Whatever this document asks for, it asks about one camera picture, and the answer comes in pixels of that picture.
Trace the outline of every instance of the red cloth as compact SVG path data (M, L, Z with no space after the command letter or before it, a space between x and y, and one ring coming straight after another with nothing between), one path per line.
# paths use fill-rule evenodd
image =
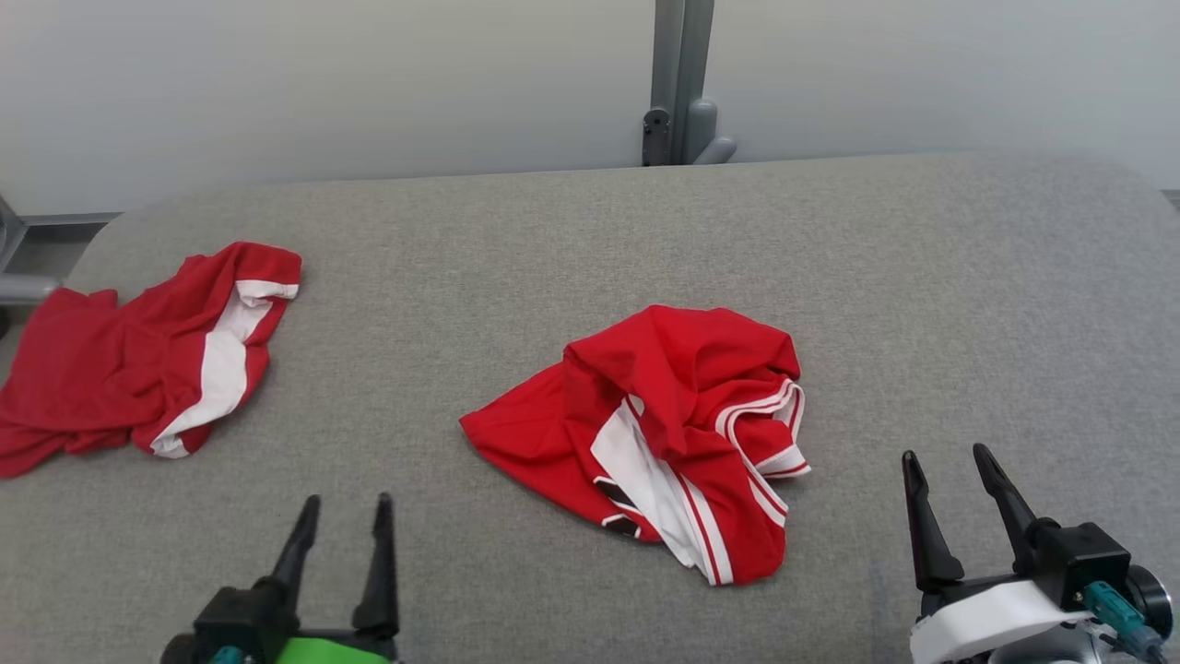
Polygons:
M54 290L33 313L0 389L0 478L58 452L126 445L170 459L245 402L267 341L299 289L302 259L236 242L190 256L119 307L114 290Z
M787 506L766 478L811 467L786 331L728 309L649 307L566 347L463 418L476 449L595 524L663 541L710 584L773 574Z

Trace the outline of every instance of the gray fabric surface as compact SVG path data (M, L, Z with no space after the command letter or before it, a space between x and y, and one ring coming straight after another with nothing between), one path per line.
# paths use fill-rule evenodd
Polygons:
M266 382L183 461L132 448L0 485L0 659L149 662L269 571L323 494L301 603L341 625L380 491L411 662L902 662L899 456L969 573L1010 552L986 442L1034 509L1180 587L1180 218L1102 162L937 155L253 188L130 212L74 288L125 296L235 239L306 259ZM478 458L457 419L651 302L791 331L787 561L710 589Z

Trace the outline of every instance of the white wall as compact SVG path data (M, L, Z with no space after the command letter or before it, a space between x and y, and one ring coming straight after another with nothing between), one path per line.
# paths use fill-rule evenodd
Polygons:
M640 160L654 0L0 0L0 192Z
M722 0L704 91L735 160L1056 147L1180 189L1176 0Z

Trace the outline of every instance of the red fabric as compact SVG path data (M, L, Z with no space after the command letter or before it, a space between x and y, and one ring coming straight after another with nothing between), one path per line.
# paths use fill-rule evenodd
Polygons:
M591 443L623 400L637 396L643 410L632 413L648 448L704 494L733 580L742 584L772 574L786 551L786 512L775 507L775 522L759 504L754 492L767 489L761 478L750 481L756 474L747 460L756 465L794 441L789 421L769 415L738 418L736 443L717 433L717 420L727 407L781 393L799 375L794 346L780 329L728 309L653 305L570 344L559 364L460 422L491 464L602 524L620 509L594 485L604 472ZM629 517L641 527L638 539L660 541L642 517Z
M230 303L261 315L248 338L235 337L232 321L218 327L222 347L234 347L229 357L244 347L241 401L249 399L301 262L286 249L236 242L190 256L175 276L122 307L114 290L54 290L30 318L0 389L0 478L27 473L58 452L85 454L129 440L151 453L165 428L202 400L206 336ZM243 280L288 287L251 307L238 290ZM173 456L199 449L209 432L209 421L177 432L183 449Z

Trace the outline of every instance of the red and white clothing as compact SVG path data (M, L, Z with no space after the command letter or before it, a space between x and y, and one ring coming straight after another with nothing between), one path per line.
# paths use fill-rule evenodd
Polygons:
M476 449L557 505L662 541L713 585L773 574L787 506L767 479L811 471L791 337L728 309L651 305L566 347L460 421Z
M196 452L211 423L262 379L297 254L236 242L190 256L168 281L118 305L114 290L54 290L30 317L0 389L0 478L58 452Z

